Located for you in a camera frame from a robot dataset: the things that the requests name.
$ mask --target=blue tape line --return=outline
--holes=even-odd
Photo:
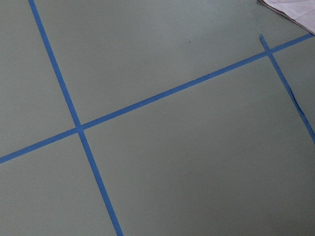
[[[264,38],[264,36],[262,34],[260,35],[260,41],[261,41],[262,45],[264,46],[264,48],[265,48],[265,50],[266,50],[266,52],[268,54],[268,57],[269,57],[272,65],[274,66],[275,70],[277,71],[277,74],[278,74],[279,78],[281,79],[281,81],[282,81],[286,91],[288,92],[288,94],[289,94],[289,96],[290,96],[290,98],[291,98],[291,100],[292,100],[296,110],[298,111],[298,113],[299,113],[299,115],[300,115],[300,117],[301,117],[301,119],[302,119],[302,121],[303,121],[303,123],[304,123],[304,125],[305,125],[305,127],[307,129],[307,131],[309,132],[313,142],[315,143],[315,133],[314,133],[314,131],[313,131],[313,129],[312,129],[312,127],[311,127],[311,125],[310,125],[306,115],[304,114],[304,112],[302,111],[301,107],[299,106],[297,100],[295,99],[295,96],[293,94],[293,91],[292,91],[289,83],[287,82],[284,74],[282,73],[282,71],[281,71],[281,69],[280,69],[280,67],[279,67],[275,57],[272,54],[272,51],[270,50],[270,48],[269,48],[269,46],[268,46],[268,44],[267,44],[267,42],[266,42],[266,40],[265,40],[265,38]]]
[[[87,138],[86,138],[86,136],[85,136],[85,134],[83,132],[83,129],[81,127],[81,123],[80,123],[79,117],[78,117],[78,115],[77,115],[77,113],[75,111],[75,108],[74,108],[73,102],[71,100],[70,94],[69,94],[68,89],[67,89],[67,87],[65,85],[65,82],[63,80],[63,76],[62,76],[62,74],[60,72],[60,69],[59,69],[59,66],[57,64],[56,58],[54,56],[53,50],[52,50],[52,48],[50,46],[48,37],[46,35],[44,26],[43,26],[43,24],[41,22],[41,19],[40,19],[39,13],[37,11],[37,8],[35,6],[35,3],[34,3],[33,0],[29,0],[29,4],[31,6],[31,10],[33,12],[36,24],[38,26],[38,30],[39,30],[40,35],[42,37],[42,40],[43,40],[43,43],[45,45],[45,48],[46,48],[47,54],[49,56],[50,62],[52,64],[52,67],[53,67],[54,72],[56,74],[56,77],[58,79],[60,88],[61,88],[61,90],[63,92],[64,99],[65,99],[65,101],[66,101],[66,103],[68,105],[70,114],[72,116],[72,119],[73,119],[73,122],[74,122],[74,125],[75,125],[75,130],[79,134],[82,146],[83,146],[84,151],[86,153],[86,156],[88,158],[88,161],[89,161],[89,164],[91,166],[91,169],[92,169],[93,175],[95,177],[95,180],[97,182],[99,191],[100,191],[100,193],[102,195],[102,198],[104,200],[104,203],[105,203],[105,206],[107,208],[109,217],[110,217],[110,219],[112,221],[112,224],[114,226],[114,229],[116,231],[117,236],[123,236],[122,229],[120,227],[120,224],[119,224],[118,219],[116,217],[116,214],[114,212],[113,206],[112,206],[112,204],[111,204],[111,202],[109,200],[109,196],[108,196],[107,191],[105,189],[105,185],[104,185],[103,180],[102,180],[102,178],[100,176],[98,167],[96,165],[96,162],[95,162],[95,159],[93,157],[92,151],[91,151],[90,146],[88,144]]]
[[[301,36],[301,37],[296,38],[296,39],[294,39],[294,40],[291,40],[291,41],[289,41],[289,42],[287,42],[287,43],[284,43],[284,44],[281,44],[281,45],[279,45],[279,46],[277,46],[277,47],[274,47],[274,48],[270,49],[270,51],[271,51],[272,53],[275,53],[275,52],[278,52],[278,51],[283,50],[283,49],[285,49],[285,48],[291,47],[291,46],[293,46],[293,45],[295,45],[295,44],[298,44],[298,43],[300,43],[300,42],[303,42],[303,41],[305,41],[305,40],[307,40],[307,39],[309,39],[309,38],[312,38],[312,37],[314,37],[314,35],[311,34],[311,33],[308,33],[308,34],[306,34],[306,35],[304,35],[304,36]]]
[[[33,12],[33,15],[34,15],[34,18],[35,18],[35,21],[36,21],[39,33],[40,33],[41,38],[43,40],[43,43],[45,45],[48,57],[49,57],[50,62],[51,62],[51,65],[53,66],[53,69],[54,69],[54,72],[56,74],[58,83],[59,83],[60,88],[61,88],[61,90],[63,92],[64,99],[65,99],[65,101],[67,103],[67,106],[69,108],[69,111],[71,113],[74,125],[76,127],[78,127],[78,126],[81,125],[80,120],[79,120],[78,115],[77,115],[77,113],[75,111],[75,108],[74,108],[73,102],[71,100],[69,91],[68,91],[68,89],[67,89],[67,87],[65,85],[65,82],[63,80],[63,76],[62,76],[62,74],[60,72],[60,69],[59,69],[59,66],[57,64],[55,55],[54,55],[53,50],[52,50],[52,48],[50,46],[47,34],[46,34],[44,26],[43,26],[43,24],[41,22],[41,19],[40,19],[39,13],[37,11],[36,5],[35,5],[33,0],[29,0],[29,4],[30,4],[31,10]]]
[[[263,58],[265,56],[267,56],[266,52],[259,53],[257,55],[252,56],[252,57],[249,57],[249,58],[244,59],[242,61],[239,61],[237,63],[231,64],[231,65],[229,65],[227,67],[224,67],[222,69],[219,69],[219,70],[217,70],[215,72],[212,72],[212,73],[210,73],[208,75],[202,76],[202,77],[200,77],[198,79],[195,79],[195,80],[192,80],[192,81],[189,81],[189,82],[184,83],[182,85],[179,85],[177,87],[171,88],[171,89],[169,89],[169,90],[167,90],[165,92],[159,93],[157,95],[154,95],[152,97],[144,99],[144,100],[142,100],[140,102],[134,103],[134,104],[132,104],[130,106],[124,107],[124,108],[122,108],[120,110],[117,110],[115,112],[112,112],[110,114],[107,114],[105,116],[97,118],[95,120],[92,120],[90,122],[87,122],[87,123],[83,124],[82,127],[83,127],[83,129],[91,128],[91,127],[93,127],[95,125],[98,125],[100,123],[103,123],[103,122],[105,122],[107,120],[110,120],[110,119],[113,119],[115,117],[121,116],[121,115],[123,115],[123,114],[125,114],[127,112],[133,111],[133,110],[135,110],[137,108],[143,107],[143,106],[145,106],[147,104],[150,104],[152,102],[160,100],[160,99],[162,99],[164,97],[167,97],[169,95],[172,95],[172,94],[177,93],[179,91],[182,91],[184,89],[190,88],[190,87],[192,87],[194,85],[197,85],[199,83],[202,83],[202,82],[204,82],[206,80],[210,80],[210,79],[212,79],[212,78],[214,78],[214,77],[216,77],[218,75],[221,75],[221,74],[224,74],[224,73],[226,73],[228,71],[234,70],[234,69],[236,69],[238,67],[241,67],[241,66],[243,66],[245,64],[248,64],[250,62],[253,62],[255,60]]]
[[[312,38],[312,37],[313,37],[312,34],[306,34],[306,35],[301,36],[301,37],[299,37],[299,38],[296,38],[296,39],[294,39],[294,40],[292,40],[292,41],[289,41],[289,42],[287,42],[287,43],[281,44],[281,45],[279,45],[279,46],[277,46],[277,47],[271,49],[270,51],[271,51],[271,52],[277,52],[277,51],[283,50],[283,49],[285,49],[285,48],[288,48],[288,47],[290,47],[290,46],[292,46],[292,45],[294,45],[294,44],[300,43],[300,42],[302,42],[302,41],[304,41],[304,40],[306,40],[306,39]],[[266,52],[263,52],[263,53],[261,53],[261,54],[257,54],[257,55],[255,55],[255,56],[253,56],[253,57],[247,58],[247,59],[242,60],[242,61],[248,61],[248,63],[249,63],[249,62],[251,62],[251,61],[260,59],[260,58],[262,58],[262,57],[265,57],[266,55],[267,55]],[[228,67],[225,67],[225,68],[222,68],[221,70],[226,70],[226,72],[227,72],[227,71],[229,71],[229,70],[227,70],[227,68],[228,68]],[[124,113],[127,113],[127,112],[132,111],[132,110],[134,110],[134,109],[136,109],[136,108],[142,107],[142,106],[144,106],[144,105],[146,105],[146,104],[149,104],[149,103],[151,103],[151,102],[154,102],[154,101],[158,100],[158,98],[154,100],[154,96],[151,97],[151,99],[152,99],[152,101],[150,101],[150,98],[147,98],[147,99],[145,99],[145,100],[143,100],[143,101],[140,101],[140,102],[135,103],[135,104],[133,104],[133,105],[130,105],[130,106],[128,106],[128,107],[122,108],[122,109],[120,109],[120,110],[118,110],[118,111],[115,111],[115,112],[110,113],[110,114],[108,114],[108,115],[105,115],[105,116],[103,116],[103,117],[97,118],[97,119],[92,120],[92,121],[90,121],[90,122],[87,122],[87,123],[85,123],[85,124],[82,125],[82,128],[83,128],[83,129],[88,129],[88,128],[93,127],[93,126],[95,126],[95,125],[97,125],[97,124],[100,124],[100,123],[105,122],[105,121],[107,121],[107,120],[113,119],[113,118],[115,118],[115,117],[117,117],[117,116],[120,116],[120,115],[122,115],[122,114],[124,114]],[[50,141],[47,142],[47,144],[50,144],[50,143],[54,142],[54,137],[51,137],[51,138],[49,138],[49,139],[52,139],[52,141],[51,141],[51,142],[50,142]],[[23,150],[28,150],[29,147],[26,147],[26,148],[24,148],[24,149],[21,149],[21,150],[19,150],[19,151],[16,151],[16,152],[14,152],[14,153],[9,154],[9,155],[3,156],[3,157],[1,157],[0,159],[1,159],[1,160],[4,160],[4,159],[8,158],[8,160],[11,160],[11,159],[13,159],[13,158],[15,158],[15,157],[18,157],[18,156],[20,156],[20,155],[23,155],[23,154],[29,152],[29,151],[23,152]]]
[[[16,158],[18,156],[24,155],[24,154],[26,154],[28,152],[34,151],[34,150],[36,150],[38,148],[41,148],[43,146],[46,146],[48,144],[54,143],[55,141],[58,141],[60,139],[66,138],[66,137],[68,137],[70,135],[75,134],[76,132],[77,132],[76,128],[73,128],[73,129],[70,129],[70,130],[68,130],[66,132],[57,134],[57,135],[55,135],[53,137],[50,137],[50,138],[45,139],[43,141],[40,141],[40,142],[38,142],[36,144],[30,145],[28,147],[25,147],[23,149],[15,151],[15,152],[13,152],[11,154],[3,156],[3,157],[0,158],[0,164],[3,163],[3,162],[6,162],[6,161],[12,160],[13,158]]]
[[[112,224],[114,226],[114,229],[116,231],[116,234],[117,234],[117,236],[123,236],[124,234],[122,232],[122,229],[120,227],[120,224],[119,224],[118,219],[116,217],[116,214],[114,212],[113,206],[112,206],[112,204],[110,202],[108,193],[106,191],[106,188],[105,188],[105,185],[103,183],[102,177],[101,177],[101,175],[99,173],[99,170],[98,170],[98,167],[96,165],[96,162],[95,162],[95,159],[93,157],[93,154],[91,152],[88,140],[87,140],[83,130],[79,131],[79,136],[80,136],[80,140],[82,142],[84,151],[85,151],[85,153],[86,153],[86,155],[88,157],[89,164],[90,164],[91,169],[93,171],[93,174],[94,174],[95,180],[97,182],[98,188],[99,188],[99,190],[101,192],[101,195],[102,195],[103,201],[105,203],[106,209],[108,211],[108,214],[110,216],[110,219],[111,219]]]

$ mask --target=gray-green surface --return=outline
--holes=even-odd
[[[81,123],[307,34],[254,0],[35,3]],[[1,163],[74,124],[28,3],[0,27]],[[314,43],[275,53],[313,128]],[[268,57],[85,133],[125,236],[315,234],[315,145]],[[0,164],[0,235],[116,235],[78,134],[31,149]]]

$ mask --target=floor square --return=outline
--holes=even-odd
[[[0,235],[115,236],[77,135],[0,165]]]
[[[307,33],[252,0],[35,2],[83,123]]]
[[[86,134],[125,235],[315,233],[315,147],[268,58]]]

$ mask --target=blue painter's tape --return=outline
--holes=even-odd
[[[89,161],[89,164],[91,166],[92,172],[94,174],[95,180],[97,182],[99,191],[100,191],[100,193],[102,195],[102,198],[104,200],[104,203],[105,203],[105,206],[107,208],[109,217],[110,217],[110,219],[112,221],[112,224],[114,226],[114,229],[116,231],[117,236],[123,236],[122,229],[120,227],[120,224],[119,224],[118,219],[116,217],[116,214],[114,212],[113,206],[112,206],[112,204],[111,204],[111,202],[109,200],[109,196],[108,196],[107,191],[105,189],[105,185],[104,185],[103,180],[102,180],[102,178],[100,176],[100,173],[98,171],[98,167],[97,167],[96,162],[94,160],[94,157],[93,157],[92,151],[90,149],[90,146],[88,144],[87,138],[86,138],[86,136],[85,136],[85,134],[83,132],[83,129],[82,129],[79,117],[78,117],[78,115],[77,115],[77,113],[75,111],[75,108],[74,108],[73,102],[71,100],[70,94],[69,94],[68,89],[67,89],[67,87],[65,85],[65,82],[63,80],[63,76],[62,76],[62,74],[60,72],[60,69],[59,69],[59,66],[57,64],[56,58],[54,56],[53,50],[52,50],[52,48],[50,46],[48,37],[46,35],[44,26],[43,26],[43,24],[41,22],[41,19],[40,19],[39,13],[37,11],[36,5],[35,5],[33,0],[29,0],[29,3],[30,3],[30,6],[31,6],[31,10],[33,12],[33,15],[34,15],[34,18],[35,18],[38,30],[40,32],[40,35],[41,35],[42,40],[43,40],[43,43],[45,45],[47,54],[49,56],[50,62],[52,64],[52,67],[53,67],[54,72],[56,74],[56,77],[58,79],[60,88],[61,88],[61,90],[63,92],[64,99],[65,99],[65,101],[66,101],[66,103],[68,105],[70,114],[71,114],[73,122],[75,124],[74,130],[75,130],[75,132],[78,132],[78,134],[79,134],[82,146],[83,146],[84,151],[86,153],[86,156],[88,158],[88,161]]]
[[[79,131],[79,136],[116,234],[117,236],[124,236],[83,130]]]
[[[28,152],[34,151],[36,149],[39,149],[39,148],[41,148],[43,146],[46,146],[48,144],[54,143],[55,141],[58,141],[60,139],[66,138],[66,137],[68,137],[70,135],[75,134],[76,132],[77,132],[76,128],[73,128],[73,129],[70,129],[70,130],[68,130],[66,132],[63,132],[61,134],[57,134],[57,135],[55,135],[53,137],[50,137],[50,138],[45,139],[43,141],[40,141],[40,142],[38,142],[36,144],[30,145],[28,147],[25,147],[23,149],[15,151],[15,152],[13,152],[11,154],[3,156],[3,157],[0,158],[0,164],[3,163],[3,162],[9,161],[9,160],[11,160],[13,158],[16,158],[16,157],[19,157],[21,155],[24,155],[24,154],[26,154]]]
[[[227,67],[224,67],[224,68],[222,68],[222,69],[220,69],[220,70],[214,71],[214,72],[212,72],[212,73],[210,73],[210,74],[208,74],[208,75],[202,76],[202,77],[200,77],[200,78],[198,78],[198,79],[195,79],[195,80],[192,80],[192,81],[189,81],[189,82],[187,82],[187,83],[185,83],[185,84],[182,84],[182,85],[179,85],[179,86],[177,86],[177,87],[171,88],[171,89],[169,89],[169,90],[167,90],[167,91],[165,91],[165,92],[159,93],[159,94],[157,94],[157,95],[154,95],[154,96],[152,96],[152,97],[149,97],[149,98],[147,98],[147,99],[144,99],[144,100],[142,100],[142,101],[140,101],[140,102],[134,103],[134,104],[132,104],[132,105],[130,105],[130,106],[127,106],[127,107],[125,107],[125,108],[122,108],[122,109],[120,109],[120,110],[117,110],[117,111],[115,111],[115,112],[112,112],[112,113],[110,113],[110,114],[107,114],[107,115],[105,115],[105,116],[102,116],[102,117],[100,117],[100,118],[97,118],[97,119],[95,119],[95,120],[92,120],[92,121],[90,121],[90,122],[87,122],[87,123],[85,123],[85,124],[82,125],[82,128],[83,128],[83,129],[88,129],[88,128],[90,128],[90,127],[93,127],[93,126],[95,126],[95,125],[98,125],[98,124],[100,124],[100,123],[103,123],[103,122],[105,122],[105,121],[107,121],[107,120],[110,120],[110,119],[113,119],[113,118],[115,118],[115,117],[121,116],[121,115],[123,115],[123,114],[125,114],[125,113],[127,113],[127,112],[133,111],[133,110],[135,110],[135,109],[137,109],[137,108],[143,107],[143,106],[145,106],[145,105],[147,105],[147,104],[150,104],[150,103],[152,103],[152,102],[155,102],[155,101],[157,101],[157,100],[160,100],[160,99],[162,99],[162,98],[164,98],[164,97],[167,97],[167,96],[169,96],[169,95],[172,95],[172,94],[177,93],[177,92],[179,92],[179,91],[182,91],[182,90],[184,90],[184,89],[190,88],[190,87],[192,87],[192,86],[194,86],[194,85],[197,85],[197,84],[199,84],[199,83],[202,83],[202,82],[204,82],[204,81],[206,81],[206,80],[212,79],[212,78],[214,78],[214,77],[216,77],[216,76],[218,76],[218,75],[221,75],[221,74],[224,74],[224,73],[226,73],[226,72],[228,72],[228,71],[234,70],[234,69],[236,69],[236,68],[238,68],[238,67],[241,67],[241,66],[243,66],[243,65],[245,65],[245,64],[248,64],[248,63],[250,63],[250,62],[253,62],[253,61],[255,61],[255,60],[258,60],[258,59],[260,59],[260,58],[263,58],[263,57],[265,57],[265,56],[267,56],[267,54],[266,54],[266,52],[263,52],[263,53],[259,53],[259,54],[257,54],[257,55],[254,55],[254,56],[252,56],[252,57],[249,57],[249,58],[247,58],[247,59],[244,59],[244,60],[242,60],[242,61],[239,61],[239,62],[237,62],[237,63],[231,64],[231,65],[229,65],[229,66],[227,66]]]
[[[291,47],[291,46],[293,46],[293,45],[295,45],[295,44],[298,44],[298,43],[300,43],[300,42],[303,42],[303,41],[305,41],[305,40],[307,40],[307,39],[309,39],[309,38],[312,38],[312,37],[314,37],[314,35],[311,34],[311,33],[308,33],[308,34],[306,34],[306,35],[304,35],[304,36],[301,36],[301,37],[296,38],[296,39],[294,39],[294,40],[291,40],[291,41],[289,41],[289,42],[287,42],[287,43],[284,43],[284,44],[281,44],[281,45],[279,45],[279,46],[277,46],[277,47],[274,47],[274,48],[270,49],[270,51],[271,51],[272,53],[275,53],[275,52],[278,52],[278,51],[283,50],[283,49],[285,49],[285,48]]]
[[[289,96],[290,96],[290,98],[291,98],[291,100],[292,100],[296,110],[298,111],[298,113],[299,113],[299,115],[300,115],[300,117],[301,117],[301,119],[302,119],[302,121],[303,121],[303,123],[304,123],[304,125],[305,125],[305,127],[306,127],[306,129],[308,131],[308,133],[310,134],[313,142],[315,143],[315,133],[314,133],[312,127],[311,127],[311,124],[309,123],[306,115],[304,114],[304,112],[302,111],[301,107],[299,106],[297,100],[295,99],[294,93],[293,93],[289,83],[287,82],[284,74],[282,73],[282,71],[281,71],[281,69],[280,69],[280,67],[279,67],[275,57],[272,54],[272,50],[270,50],[270,48],[269,48],[269,46],[268,46],[268,44],[267,44],[267,42],[266,42],[266,40],[265,40],[265,38],[264,38],[264,36],[262,34],[260,35],[260,41],[261,41],[262,45],[264,46],[264,49],[266,50],[266,52],[268,54],[268,57],[269,57],[272,65],[274,66],[274,68],[275,68],[279,78],[281,79],[281,81],[282,81],[286,91],[288,92],[288,94],[289,94]]]
[[[30,4],[31,10],[33,12],[33,15],[34,15],[34,18],[35,18],[35,21],[36,21],[39,33],[40,33],[41,38],[43,40],[43,43],[45,45],[48,57],[49,57],[50,62],[51,62],[51,65],[52,65],[52,67],[54,69],[54,72],[55,72],[56,77],[58,79],[60,88],[61,88],[61,90],[63,92],[64,99],[65,99],[65,101],[67,103],[67,106],[69,108],[70,114],[72,116],[74,125],[76,127],[80,126],[81,125],[80,120],[79,120],[78,115],[77,115],[77,113],[75,111],[75,108],[74,108],[73,102],[71,100],[69,91],[68,91],[68,89],[67,89],[67,87],[65,85],[65,82],[63,80],[63,76],[62,76],[61,71],[59,69],[59,66],[57,64],[57,61],[56,61],[55,55],[53,53],[53,50],[52,50],[52,48],[50,46],[47,34],[46,34],[44,26],[43,26],[43,24],[41,22],[41,19],[40,19],[39,13],[37,11],[36,5],[35,5],[33,0],[29,0],[29,4]]]

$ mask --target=white fabric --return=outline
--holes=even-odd
[[[315,34],[315,0],[261,0],[271,9]]]

